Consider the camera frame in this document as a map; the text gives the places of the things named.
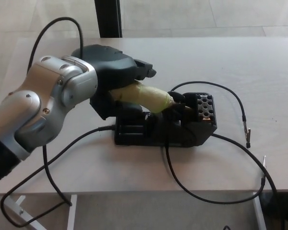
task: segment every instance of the robotic arm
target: robotic arm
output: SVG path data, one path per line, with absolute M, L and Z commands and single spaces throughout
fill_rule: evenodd
M 2 101 L 0 179 L 35 148 L 51 142 L 66 114 L 87 99 L 102 119 L 117 118 L 116 144 L 160 146 L 165 132 L 170 132 L 170 145 L 191 147 L 203 144 L 216 130 L 211 95 L 144 86 L 139 81 L 156 74 L 152 65 L 108 46 L 86 46 L 83 58 L 78 56 L 76 50 L 72 56 L 41 58 L 22 85 Z M 143 112 L 140 105 L 153 113 Z M 174 122 L 168 125 L 165 117 Z

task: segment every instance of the floor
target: floor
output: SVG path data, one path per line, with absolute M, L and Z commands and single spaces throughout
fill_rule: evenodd
M 288 0 L 121 0 L 124 37 L 288 36 Z M 93 0 L 0 0 L 0 85 L 20 37 L 37 37 L 52 19 L 71 16 L 85 37 L 99 37 Z M 75 26 L 58 23 L 45 38 L 76 37 Z M 247 194 L 205 194 L 235 199 Z M 29 197 L 33 215 L 55 196 Z M 215 206 L 183 192 L 118 193 L 79 197 L 75 230 L 256 230 L 252 203 Z M 49 230 L 66 229 L 68 208 L 41 219 Z M 0 229 L 14 230 L 0 213 Z M 278 229 L 268 220 L 268 229 Z

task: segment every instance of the screw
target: screw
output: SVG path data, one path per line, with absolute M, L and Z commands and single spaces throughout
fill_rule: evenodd
M 44 114 L 48 114 L 49 112 L 50 112 L 49 109 L 47 109 L 47 108 L 43 109 L 43 113 L 44 113 Z
M 48 59 L 50 59 L 50 57 L 44 57 L 41 61 L 46 61 Z
M 67 65 L 67 64 L 64 64 L 64 65 L 62 65 L 61 67 L 60 67 L 60 70 L 61 69 L 65 69 L 65 68 L 67 68 L 69 65 Z

